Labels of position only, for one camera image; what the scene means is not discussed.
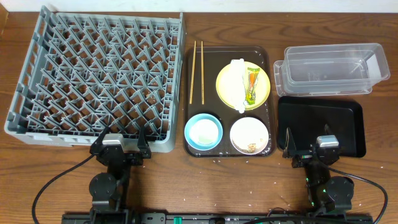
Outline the green orange snack wrapper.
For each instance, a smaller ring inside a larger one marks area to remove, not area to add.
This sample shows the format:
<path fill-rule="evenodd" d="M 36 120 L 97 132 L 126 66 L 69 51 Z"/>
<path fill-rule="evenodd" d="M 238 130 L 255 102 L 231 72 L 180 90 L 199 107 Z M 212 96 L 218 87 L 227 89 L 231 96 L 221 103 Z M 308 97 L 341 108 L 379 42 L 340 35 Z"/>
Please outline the green orange snack wrapper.
<path fill-rule="evenodd" d="M 246 87 L 246 102 L 253 105 L 256 100 L 255 88 L 260 68 L 248 67 L 248 86 Z"/>

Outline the wooden chopstick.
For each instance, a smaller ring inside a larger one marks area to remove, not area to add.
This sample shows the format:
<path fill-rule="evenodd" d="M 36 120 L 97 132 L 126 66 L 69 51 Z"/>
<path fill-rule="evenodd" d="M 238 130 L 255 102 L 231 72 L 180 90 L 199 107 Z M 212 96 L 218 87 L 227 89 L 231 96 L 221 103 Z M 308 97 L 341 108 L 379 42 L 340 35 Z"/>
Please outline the wooden chopstick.
<path fill-rule="evenodd" d="M 192 72 L 191 72 L 191 83 L 190 83 L 190 97 L 189 97 L 189 104 L 190 105 L 193 102 L 193 87 L 194 87 L 194 79 L 195 79 L 196 51 L 197 51 L 197 41 L 195 40 L 194 41 L 194 47 L 193 47 Z"/>
<path fill-rule="evenodd" d="M 201 41 L 201 104 L 205 104 L 205 81 L 204 81 L 204 48 L 203 41 Z"/>

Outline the light blue bowl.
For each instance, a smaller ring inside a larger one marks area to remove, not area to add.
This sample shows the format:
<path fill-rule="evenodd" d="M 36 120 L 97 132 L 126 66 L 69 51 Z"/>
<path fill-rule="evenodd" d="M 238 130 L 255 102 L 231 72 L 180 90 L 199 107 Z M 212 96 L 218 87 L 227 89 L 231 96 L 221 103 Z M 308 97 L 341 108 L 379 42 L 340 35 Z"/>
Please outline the light blue bowl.
<path fill-rule="evenodd" d="M 219 119 L 211 114 L 196 114 L 186 122 L 184 137 L 190 147 L 209 151 L 221 142 L 223 127 Z"/>

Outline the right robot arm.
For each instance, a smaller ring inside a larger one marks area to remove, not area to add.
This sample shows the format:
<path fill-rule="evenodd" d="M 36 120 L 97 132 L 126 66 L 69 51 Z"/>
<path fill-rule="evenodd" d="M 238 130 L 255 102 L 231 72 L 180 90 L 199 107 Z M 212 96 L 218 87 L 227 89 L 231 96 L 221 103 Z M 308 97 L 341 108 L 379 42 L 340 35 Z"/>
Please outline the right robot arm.
<path fill-rule="evenodd" d="M 297 149 L 290 128 L 286 129 L 283 157 L 291 158 L 293 168 L 304 168 L 310 217 L 340 216 L 352 209 L 354 183 L 348 177 L 330 175 L 330 165 L 340 158 L 340 144 L 334 135 L 319 136 L 308 149 Z"/>

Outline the white napkin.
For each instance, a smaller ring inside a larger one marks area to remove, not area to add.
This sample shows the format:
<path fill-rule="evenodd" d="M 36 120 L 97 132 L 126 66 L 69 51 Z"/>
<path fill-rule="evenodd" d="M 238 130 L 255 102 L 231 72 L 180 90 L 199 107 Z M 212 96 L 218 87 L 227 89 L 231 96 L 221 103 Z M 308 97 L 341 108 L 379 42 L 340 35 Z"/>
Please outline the white napkin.
<path fill-rule="evenodd" d="M 230 100 L 232 101 L 232 105 L 235 110 L 239 113 L 244 113 L 245 105 L 244 105 L 244 97 L 245 97 L 245 89 L 244 89 L 244 59 L 232 59 L 229 68 L 229 76 L 230 76 Z"/>

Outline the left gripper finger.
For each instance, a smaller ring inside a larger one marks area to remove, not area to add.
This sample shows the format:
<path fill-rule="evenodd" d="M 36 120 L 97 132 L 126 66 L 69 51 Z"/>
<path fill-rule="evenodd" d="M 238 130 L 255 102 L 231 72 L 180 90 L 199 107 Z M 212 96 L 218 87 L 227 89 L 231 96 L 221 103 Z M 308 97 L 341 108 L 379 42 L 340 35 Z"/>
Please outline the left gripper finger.
<path fill-rule="evenodd" d="M 147 148 L 147 141 L 146 141 L 146 137 L 145 137 L 144 125 L 142 125 L 139 130 L 139 137 L 137 139 L 137 147 L 138 148 Z"/>
<path fill-rule="evenodd" d="M 98 138 L 95 140 L 95 142 L 91 145 L 92 148 L 97 148 L 101 147 L 103 145 L 103 139 L 104 137 L 108 134 L 109 132 L 109 127 L 105 127 L 102 132 L 99 134 Z"/>

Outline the white pink bowl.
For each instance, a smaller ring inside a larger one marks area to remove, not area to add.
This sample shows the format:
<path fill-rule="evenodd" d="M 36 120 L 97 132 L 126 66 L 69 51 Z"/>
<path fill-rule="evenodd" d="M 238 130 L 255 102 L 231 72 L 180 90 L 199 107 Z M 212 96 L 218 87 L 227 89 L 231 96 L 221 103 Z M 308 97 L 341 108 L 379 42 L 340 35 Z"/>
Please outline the white pink bowl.
<path fill-rule="evenodd" d="M 233 147 L 245 155 L 256 155 L 271 143 L 268 128 L 259 119 L 244 117 L 237 120 L 229 132 Z"/>

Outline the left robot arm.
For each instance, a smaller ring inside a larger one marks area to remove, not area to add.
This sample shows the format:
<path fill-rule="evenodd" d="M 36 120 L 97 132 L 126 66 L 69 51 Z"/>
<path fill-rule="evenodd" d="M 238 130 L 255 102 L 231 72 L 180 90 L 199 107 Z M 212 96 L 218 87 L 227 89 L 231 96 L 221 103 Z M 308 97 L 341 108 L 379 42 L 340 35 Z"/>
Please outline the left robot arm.
<path fill-rule="evenodd" d="M 92 196 L 92 208 L 87 223 L 140 223 L 139 215 L 127 208 L 127 191 L 131 167 L 143 165 L 144 159 L 150 159 L 152 152 L 144 131 L 139 131 L 137 151 L 126 149 L 121 134 L 111 134 L 104 128 L 90 146 L 90 154 L 107 167 L 106 172 L 95 175 L 89 191 Z"/>

